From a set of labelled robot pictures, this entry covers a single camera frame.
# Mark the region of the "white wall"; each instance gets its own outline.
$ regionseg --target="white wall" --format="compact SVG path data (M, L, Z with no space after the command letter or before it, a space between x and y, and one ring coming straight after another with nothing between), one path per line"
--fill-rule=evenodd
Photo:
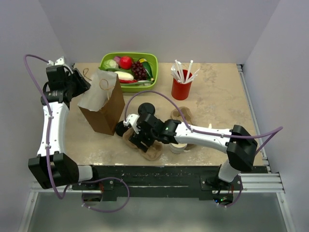
M63 50L37 0L2 0L0 31L0 230L14 232L33 179L28 158L36 156L43 125L40 95L24 67L23 55L56 59ZM43 84L45 64L29 63Z
M267 146L299 232L309 228L309 1L281 0L245 63L261 132L283 125Z
M66 54L100 62L144 51L161 62L244 63L279 0L39 0Z

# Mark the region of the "green plastic tray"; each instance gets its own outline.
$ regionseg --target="green plastic tray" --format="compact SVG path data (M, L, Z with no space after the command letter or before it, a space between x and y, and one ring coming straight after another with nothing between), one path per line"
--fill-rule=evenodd
M155 86L158 79L158 59L155 55L141 52L112 52L106 54L103 57L99 68L101 69L104 61L113 59L115 56L128 56L133 58L134 61L137 61L140 58L145 58L150 64L151 70L153 72L154 82L150 86L121 86L123 92L137 93L143 90L150 90Z

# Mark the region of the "red apple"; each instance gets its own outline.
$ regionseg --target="red apple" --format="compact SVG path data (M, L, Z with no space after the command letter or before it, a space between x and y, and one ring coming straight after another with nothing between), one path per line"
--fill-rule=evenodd
M131 57L121 57L119 66L122 69L130 69L133 64L133 59Z

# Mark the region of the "red cup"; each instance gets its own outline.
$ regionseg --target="red cup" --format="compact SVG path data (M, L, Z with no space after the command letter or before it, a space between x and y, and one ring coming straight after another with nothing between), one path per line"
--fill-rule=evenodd
M186 78L187 73L188 73L188 70L183 70L184 78ZM187 97L189 96L191 84L192 82L187 83L187 84L178 83L177 80L173 78L173 87L172 87L173 98L175 98L176 100L180 100L180 101L187 99Z

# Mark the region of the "black metal base plate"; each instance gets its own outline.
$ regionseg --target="black metal base plate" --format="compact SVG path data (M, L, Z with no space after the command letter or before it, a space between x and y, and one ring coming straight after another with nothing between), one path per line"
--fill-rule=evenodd
M206 179L217 175L219 166L93 166L93 180L117 177L127 183L130 197L199 198L212 200L215 190ZM265 166L255 166L251 173L267 173ZM239 190L239 179L232 182ZM125 186L118 181L104 181L104 201L126 197ZM73 190L99 190L98 184L73 185Z

